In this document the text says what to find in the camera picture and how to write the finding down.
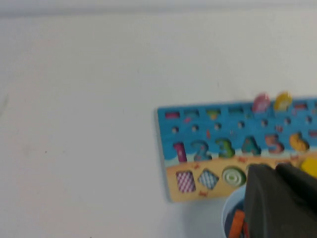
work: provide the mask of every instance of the yellow block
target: yellow block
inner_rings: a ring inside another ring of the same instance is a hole
[[[306,158],[301,165],[301,169],[317,178],[317,159],[311,157]]]

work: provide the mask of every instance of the green circle piece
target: green circle piece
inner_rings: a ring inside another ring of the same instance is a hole
[[[222,172],[222,179],[233,187],[240,187],[247,181],[247,176],[242,169],[236,166],[229,166]]]

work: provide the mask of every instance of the number 5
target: number 5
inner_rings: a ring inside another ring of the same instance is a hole
[[[272,154],[279,154],[284,151],[284,145],[278,141],[277,135],[266,135],[265,142],[268,146],[275,146],[275,149],[268,149]]]

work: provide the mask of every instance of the pink checkered rectangle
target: pink checkered rectangle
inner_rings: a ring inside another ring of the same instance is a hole
[[[196,191],[194,176],[192,172],[177,172],[176,177],[179,191],[183,193]]]

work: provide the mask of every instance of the wooden number piece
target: wooden number piece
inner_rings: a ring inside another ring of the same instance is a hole
[[[183,143],[175,143],[173,145],[173,147],[176,150],[178,161],[179,162],[187,162],[184,144]]]
[[[260,155],[261,148],[257,145],[256,140],[254,137],[249,136],[246,138],[242,145],[242,152],[243,153],[252,153],[253,155]]]
[[[272,154],[279,154],[284,151],[284,145],[278,141],[277,135],[266,135],[265,142],[269,147],[275,147],[274,149],[270,148],[268,151]]]
[[[194,161],[211,160],[212,157],[207,155],[209,149],[208,144],[203,140],[196,140],[192,142],[192,147],[198,149],[197,154],[194,156]]]
[[[306,152],[309,149],[309,144],[303,140],[301,133],[294,133],[289,137],[289,143],[296,151]]]
[[[232,148],[230,140],[221,138],[217,139],[215,142],[222,150],[219,153],[220,158],[231,158],[235,155],[235,150]]]

